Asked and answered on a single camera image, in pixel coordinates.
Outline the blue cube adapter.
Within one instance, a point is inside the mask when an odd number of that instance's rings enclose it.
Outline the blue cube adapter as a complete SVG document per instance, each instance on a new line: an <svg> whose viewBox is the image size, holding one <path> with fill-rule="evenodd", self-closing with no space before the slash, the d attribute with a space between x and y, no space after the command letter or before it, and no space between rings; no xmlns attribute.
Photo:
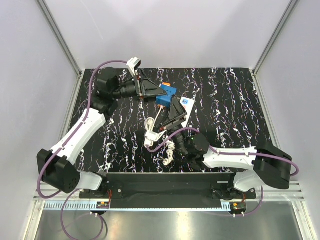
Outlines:
<svg viewBox="0 0 320 240"><path fill-rule="evenodd" d="M169 108L171 105L172 97L177 93L177 88L172 87L169 83L162 83L160 88L165 90L166 95L156 97L155 103L159 106Z"/></svg>

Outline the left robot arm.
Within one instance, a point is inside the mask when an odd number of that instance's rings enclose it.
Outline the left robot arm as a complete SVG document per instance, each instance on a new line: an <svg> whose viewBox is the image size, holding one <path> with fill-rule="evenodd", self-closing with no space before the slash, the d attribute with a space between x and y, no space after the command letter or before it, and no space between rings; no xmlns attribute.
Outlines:
<svg viewBox="0 0 320 240"><path fill-rule="evenodd" d="M78 189L90 190L95 197L103 198L108 193L106 177L77 170L74 166L81 150L113 116L119 99L134 98L147 103L166 94L159 85L140 77L137 70L132 79L125 82L120 81L113 67L95 70L89 84L88 107L78 122L50 150L38 152L37 183L44 182L66 194Z"/></svg>

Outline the white power strip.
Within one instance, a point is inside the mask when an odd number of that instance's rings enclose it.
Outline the white power strip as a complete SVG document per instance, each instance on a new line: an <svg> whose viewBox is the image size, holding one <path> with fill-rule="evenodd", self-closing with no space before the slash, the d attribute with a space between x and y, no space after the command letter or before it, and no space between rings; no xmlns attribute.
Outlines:
<svg viewBox="0 0 320 240"><path fill-rule="evenodd" d="M182 97L180 103L182 104L187 113L187 115L185 116L185 121L181 124L183 128L186 128L195 104L195 100L187 97Z"/></svg>

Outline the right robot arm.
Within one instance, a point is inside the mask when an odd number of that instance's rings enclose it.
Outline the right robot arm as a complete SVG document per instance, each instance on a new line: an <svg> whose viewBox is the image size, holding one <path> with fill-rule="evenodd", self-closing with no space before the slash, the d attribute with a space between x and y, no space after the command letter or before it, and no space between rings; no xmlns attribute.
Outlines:
<svg viewBox="0 0 320 240"><path fill-rule="evenodd" d="M228 195L239 198L244 192L260 186L287 190L294 167L292 157L266 142L247 148L217 148L210 145L207 138L194 128L183 127L187 120L186 104L173 96L169 100L156 100L165 107L167 114L158 124L161 132L168 133L177 153L185 157L195 170L230 168L240 169L227 185Z"/></svg>

